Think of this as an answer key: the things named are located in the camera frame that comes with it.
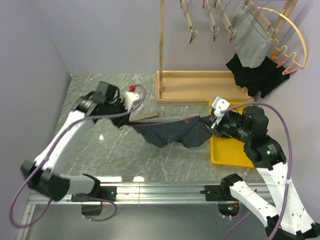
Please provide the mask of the striped navy underwear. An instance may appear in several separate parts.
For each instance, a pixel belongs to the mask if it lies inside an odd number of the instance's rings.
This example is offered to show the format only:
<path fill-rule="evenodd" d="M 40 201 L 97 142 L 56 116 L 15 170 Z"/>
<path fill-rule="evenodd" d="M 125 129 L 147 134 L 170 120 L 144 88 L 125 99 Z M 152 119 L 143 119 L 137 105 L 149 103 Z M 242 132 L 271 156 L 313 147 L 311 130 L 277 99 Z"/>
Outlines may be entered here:
<path fill-rule="evenodd" d="M 158 148 L 170 143 L 182 144 L 185 148 L 197 148 L 208 141 L 214 131 L 199 115 L 182 118 L 160 118 L 129 123 L 144 140 Z"/>

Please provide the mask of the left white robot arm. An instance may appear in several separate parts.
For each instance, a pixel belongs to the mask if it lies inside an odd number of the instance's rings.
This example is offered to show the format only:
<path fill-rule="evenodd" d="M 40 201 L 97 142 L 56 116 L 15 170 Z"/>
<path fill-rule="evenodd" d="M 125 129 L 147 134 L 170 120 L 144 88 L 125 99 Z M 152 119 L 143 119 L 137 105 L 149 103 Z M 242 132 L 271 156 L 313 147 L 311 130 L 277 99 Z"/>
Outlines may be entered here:
<path fill-rule="evenodd" d="M 76 100 L 50 144 L 34 160 L 22 163 L 20 171 L 25 179 L 22 187 L 29 187 L 56 202 L 68 194 L 84 195 L 89 201 L 96 201 L 102 195 L 98 178 L 85 173 L 64 175 L 63 169 L 85 134 L 99 120 L 110 119 L 120 128 L 129 122 L 130 114 L 140 107 L 145 97 L 146 89 L 142 85 L 132 85 L 121 94 L 117 86 L 100 81 L 96 90 Z"/>

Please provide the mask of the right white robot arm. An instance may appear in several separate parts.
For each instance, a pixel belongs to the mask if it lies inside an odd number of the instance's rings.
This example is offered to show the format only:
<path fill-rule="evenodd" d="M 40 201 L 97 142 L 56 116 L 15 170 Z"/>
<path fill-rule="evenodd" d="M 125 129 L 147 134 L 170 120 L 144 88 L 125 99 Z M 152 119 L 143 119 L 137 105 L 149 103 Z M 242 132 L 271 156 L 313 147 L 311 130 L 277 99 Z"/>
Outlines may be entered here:
<path fill-rule="evenodd" d="M 291 159 L 268 132 L 269 119 L 259 106 L 247 106 L 230 116 L 225 106 L 211 106 L 209 124 L 216 135 L 244 144 L 243 150 L 264 180 L 273 205 L 253 191 L 236 173 L 207 185 L 202 194 L 218 201 L 238 200 L 263 224 L 270 240 L 307 240 L 320 235 L 320 225 L 305 209 L 290 177 Z"/>

